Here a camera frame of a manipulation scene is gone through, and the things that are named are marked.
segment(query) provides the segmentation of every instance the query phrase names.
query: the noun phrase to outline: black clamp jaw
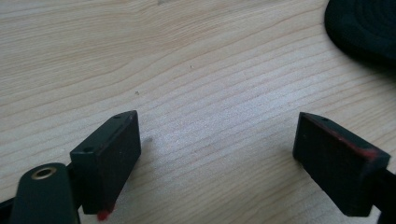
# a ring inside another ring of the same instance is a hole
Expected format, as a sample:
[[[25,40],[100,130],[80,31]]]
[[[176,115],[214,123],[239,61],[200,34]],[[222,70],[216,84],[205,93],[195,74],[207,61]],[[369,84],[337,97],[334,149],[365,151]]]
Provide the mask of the black clamp jaw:
[[[136,111],[118,114],[70,152],[71,163],[25,173],[17,195],[0,203],[0,224],[80,223],[78,208],[104,218],[141,154]]]
[[[380,224],[396,223],[396,175],[390,155],[335,122],[301,113],[293,157],[349,217],[368,217],[373,205]]]

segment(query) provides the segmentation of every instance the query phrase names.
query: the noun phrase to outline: black fabric object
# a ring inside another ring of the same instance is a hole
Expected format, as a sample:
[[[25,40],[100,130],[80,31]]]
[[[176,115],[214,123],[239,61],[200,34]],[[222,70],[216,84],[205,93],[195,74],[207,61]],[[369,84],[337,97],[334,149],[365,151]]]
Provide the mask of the black fabric object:
[[[325,27],[351,56],[396,66],[396,0],[330,0]]]

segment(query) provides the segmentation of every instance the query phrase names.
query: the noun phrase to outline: wood grain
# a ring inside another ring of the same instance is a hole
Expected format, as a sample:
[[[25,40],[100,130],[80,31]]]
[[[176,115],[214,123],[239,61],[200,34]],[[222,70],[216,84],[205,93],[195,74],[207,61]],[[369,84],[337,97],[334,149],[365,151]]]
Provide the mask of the wood grain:
[[[396,156],[395,70],[338,50],[326,5],[0,1],[0,200],[136,109],[143,153],[107,223],[375,223],[343,216],[291,156],[300,111]]]

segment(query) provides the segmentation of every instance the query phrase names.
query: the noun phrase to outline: wooden table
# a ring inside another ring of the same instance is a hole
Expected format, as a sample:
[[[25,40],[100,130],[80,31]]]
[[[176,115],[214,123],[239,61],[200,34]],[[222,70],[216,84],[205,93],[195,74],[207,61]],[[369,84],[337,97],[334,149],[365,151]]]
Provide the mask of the wooden table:
[[[345,217],[291,156],[300,111],[396,156],[395,70],[337,49],[326,5],[1,1],[0,201],[136,109],[142,156],[107,223],[376,223]]]

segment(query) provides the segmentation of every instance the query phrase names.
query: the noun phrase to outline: red mark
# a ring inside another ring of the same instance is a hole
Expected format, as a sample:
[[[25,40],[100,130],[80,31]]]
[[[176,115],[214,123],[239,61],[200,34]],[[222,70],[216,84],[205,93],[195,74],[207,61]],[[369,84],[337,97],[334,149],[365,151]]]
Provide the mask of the red mark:
[[[106,209],[102,210],[102,211],[99,211],[96,216],[97,216],[99,221],[107,220],[108,216],[113,212],[113,210],[114,210],[114,205],[112,206],[110,211],[107,211]]]

